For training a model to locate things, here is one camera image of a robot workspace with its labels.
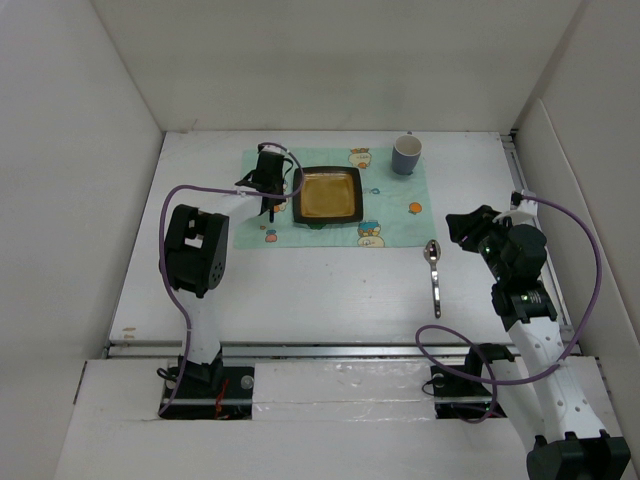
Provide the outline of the silver spoon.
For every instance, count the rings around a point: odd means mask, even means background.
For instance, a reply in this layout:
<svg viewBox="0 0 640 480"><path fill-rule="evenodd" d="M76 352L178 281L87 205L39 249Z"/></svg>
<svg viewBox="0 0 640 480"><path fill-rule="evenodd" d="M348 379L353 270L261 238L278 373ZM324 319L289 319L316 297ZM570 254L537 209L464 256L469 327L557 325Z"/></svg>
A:
<svg viewBox="0 0 640 480"><path fill-rule="evenodd" d="M423 251L423 256L430 266L434 315L436 318L440 318L442 310L441 310L438 261L441 258L441 247L436 239L431 239L427 242Z"/></svg>

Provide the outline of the black square amber plate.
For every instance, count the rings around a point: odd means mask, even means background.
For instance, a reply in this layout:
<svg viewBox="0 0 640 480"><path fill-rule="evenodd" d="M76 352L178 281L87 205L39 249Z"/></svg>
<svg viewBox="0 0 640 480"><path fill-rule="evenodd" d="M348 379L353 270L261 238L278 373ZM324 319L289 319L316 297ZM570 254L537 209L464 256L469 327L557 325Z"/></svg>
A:
<svg viewBox="0 0 640 480"><path fill-rule="evenodd" d="M354 167L298 168L293 176L293 221L302 225L360 222L364 200L360 171Z"/></svg>

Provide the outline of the purple cup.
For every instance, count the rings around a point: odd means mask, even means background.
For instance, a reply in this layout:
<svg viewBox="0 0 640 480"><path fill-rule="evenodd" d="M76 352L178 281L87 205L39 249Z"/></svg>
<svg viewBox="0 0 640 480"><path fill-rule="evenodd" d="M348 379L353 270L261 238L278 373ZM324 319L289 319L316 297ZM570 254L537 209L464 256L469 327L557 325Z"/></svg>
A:
<svg viewBox="0 0 640 480"><path fill-rule="evenodd" d="M391 169L398 175L411 175L422 154L422 143L408 132L398 137L393 145Z"/></svg>

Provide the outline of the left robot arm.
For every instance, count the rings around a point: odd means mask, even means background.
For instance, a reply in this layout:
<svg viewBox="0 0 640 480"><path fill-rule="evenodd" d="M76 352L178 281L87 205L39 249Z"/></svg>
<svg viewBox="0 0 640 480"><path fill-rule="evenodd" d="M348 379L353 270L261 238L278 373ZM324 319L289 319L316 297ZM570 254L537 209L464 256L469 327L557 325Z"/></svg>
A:
<svg viewBox="0 0 640 480"><path fill-rule="evenodd" d="M222 387L222 349L211 303L225 272L229 234L251 218L274 217L275 207L292 197L285 192L285 175L298 164L284 146L264 142L257 147L255 167L232 188L183 184L165 197L159 222L159 269L186 326L177 371L165 374L177 388L191 387L208 397Z"/></svg>

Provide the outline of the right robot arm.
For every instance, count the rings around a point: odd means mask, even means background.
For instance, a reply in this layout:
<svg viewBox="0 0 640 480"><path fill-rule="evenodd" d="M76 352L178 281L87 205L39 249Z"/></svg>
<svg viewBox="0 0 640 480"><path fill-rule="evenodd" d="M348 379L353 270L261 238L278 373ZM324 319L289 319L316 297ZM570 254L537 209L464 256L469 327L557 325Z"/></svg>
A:
<svg viewBox="0 0 640 480"><path fill-rule="evenodd" d="M512 359L479 359L462 381L483 394L497 384L498 403L527 451L531 479L620 479L630 462L626 440L610 434L563 355L557 313L540 275L546 237L513 213L483 205L446 217L452 242L482 256L495 279L492 304L517 347L528 377Z"/></svg>

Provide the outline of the white foam front block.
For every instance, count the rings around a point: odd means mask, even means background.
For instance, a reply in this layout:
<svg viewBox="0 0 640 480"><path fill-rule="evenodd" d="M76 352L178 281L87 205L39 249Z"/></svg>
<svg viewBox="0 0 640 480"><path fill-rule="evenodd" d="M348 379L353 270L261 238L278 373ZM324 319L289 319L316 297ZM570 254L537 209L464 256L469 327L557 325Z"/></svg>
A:
<svg viewBox="0 0 640 480"><path fill-rule="evenodd" d="M252 418L258 421L402 422L436 418L418 361L296 361L255 368Z"/></svg>

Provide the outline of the aluminium front rail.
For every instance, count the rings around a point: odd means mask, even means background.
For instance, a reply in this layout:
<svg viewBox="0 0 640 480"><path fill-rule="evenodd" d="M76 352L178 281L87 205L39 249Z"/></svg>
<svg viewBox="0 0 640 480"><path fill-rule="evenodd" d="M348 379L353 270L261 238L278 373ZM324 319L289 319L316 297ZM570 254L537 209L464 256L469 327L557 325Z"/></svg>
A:
<svg viewBox="0 0 640 480"><path fill-rule="evenodd" d="M175 343L115 343L105 348L104 358L169 358L182 348ZM409 344L275 344L222 343L222 353L234 359L399 359L421 358L424 354Z"/></svg>

